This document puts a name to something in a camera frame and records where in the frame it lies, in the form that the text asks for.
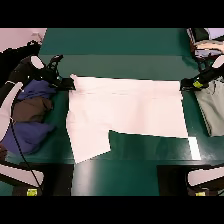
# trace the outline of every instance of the gray cloth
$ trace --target gray cloth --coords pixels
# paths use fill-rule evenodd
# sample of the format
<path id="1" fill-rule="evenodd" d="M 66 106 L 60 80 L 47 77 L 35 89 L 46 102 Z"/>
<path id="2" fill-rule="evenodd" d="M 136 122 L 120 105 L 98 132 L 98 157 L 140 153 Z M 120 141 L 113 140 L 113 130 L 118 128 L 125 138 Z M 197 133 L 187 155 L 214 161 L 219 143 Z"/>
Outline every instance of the gray cloth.
<path id="1" fill-rule="evenodd" d="M 12 119 L 17 122 L 43 122 L 47 111 L 53 108 L 52 102 L 43 97 L 34 97 L 16 103 Z"/>
<path id="2" fill-rule="evenodd" d="M 195 92 L 208 134 L 224 135 L 224 83 L 223 79 L 213 80 L 207 89 Z"/>

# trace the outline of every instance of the pair of white pants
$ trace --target pair of white pants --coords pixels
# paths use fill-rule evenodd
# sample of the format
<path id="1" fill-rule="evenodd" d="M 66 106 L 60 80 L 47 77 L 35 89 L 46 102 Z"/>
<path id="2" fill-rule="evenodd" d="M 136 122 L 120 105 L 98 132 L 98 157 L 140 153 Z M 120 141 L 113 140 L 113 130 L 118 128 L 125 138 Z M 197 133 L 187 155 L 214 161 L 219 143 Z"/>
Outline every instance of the pair of white pants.
<path id="1" fill-rule="evenodd" d="M 109 130 L 188 137 L 178 81 L 71 77 L 66 125 L 76 163 L 110 151 Z"/>

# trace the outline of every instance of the stack of folded clothes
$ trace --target stack of folded clothes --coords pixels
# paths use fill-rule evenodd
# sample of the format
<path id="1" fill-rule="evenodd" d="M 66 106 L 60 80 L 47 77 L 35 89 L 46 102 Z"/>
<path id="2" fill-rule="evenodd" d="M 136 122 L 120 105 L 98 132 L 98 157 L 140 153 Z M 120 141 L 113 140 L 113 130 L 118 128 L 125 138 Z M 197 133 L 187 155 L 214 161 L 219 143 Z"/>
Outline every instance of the stack of folded clothes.
<path id="1" fill-rule="evenodd" d="M 24 154 L 37 151 L 47 134 L 54 130 L 53 125 L 43 123 L 46 113 L 53 109 L 50 97 L 54 94 L 56 89 L 49 87 L 49 83 L 44 80 L 31 81 L 24 92 L 19 94 L 12 118 L 15 134 Z M 1 144 L 8 151 L 19 154 L 11 127 Z"/>

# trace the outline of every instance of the table surface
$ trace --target table surface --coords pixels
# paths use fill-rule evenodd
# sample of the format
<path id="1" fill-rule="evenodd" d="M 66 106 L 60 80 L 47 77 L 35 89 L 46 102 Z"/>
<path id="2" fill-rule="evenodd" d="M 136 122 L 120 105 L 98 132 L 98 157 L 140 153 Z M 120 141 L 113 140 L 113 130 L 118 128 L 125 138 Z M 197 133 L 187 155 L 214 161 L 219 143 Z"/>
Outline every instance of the table surface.
<path id="1" fill-rule="evenodd" d="M 56 54 L 64 54 L 59 64 L 63 77 L 74 73 L 105 78 L 181 80 L 198 74 L 182 28 L 49 28 L 40 57 L 48 63 Z M 224 137 L 208 137 L 194 94 L 186 92 L 183 97 L 187 130 L 189 136 L 197 139 L 201 161 L 192 160 L 187 139 L 110 131 L 111 152 L 75 165 L 72 195 L 159 195 L 156 165 L 223 163 Z M 30 162 L 74 163 L 65 127 L 68 93 L 58 93 L 53 101 L 55 108 L 46 122 L 55 124 L 57 130 L 37 153 L 26 158 Z M 7 160 L 21 161 L 10 153 Z"/>

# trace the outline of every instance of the brown cloth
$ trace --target brown cloth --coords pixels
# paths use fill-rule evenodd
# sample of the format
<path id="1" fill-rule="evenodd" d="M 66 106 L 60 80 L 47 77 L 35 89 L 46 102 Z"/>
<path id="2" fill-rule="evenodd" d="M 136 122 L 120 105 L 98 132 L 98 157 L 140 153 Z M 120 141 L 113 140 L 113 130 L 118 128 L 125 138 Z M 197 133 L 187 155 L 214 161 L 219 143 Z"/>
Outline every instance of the brown cloth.
<path id="1" fill-rule="evenodd" d="M 52 101 L 43 97 L 34 97 L 16 103 L 12 119 L 17 122 L 43 122 L 47 111 L 53 109 Z"/>

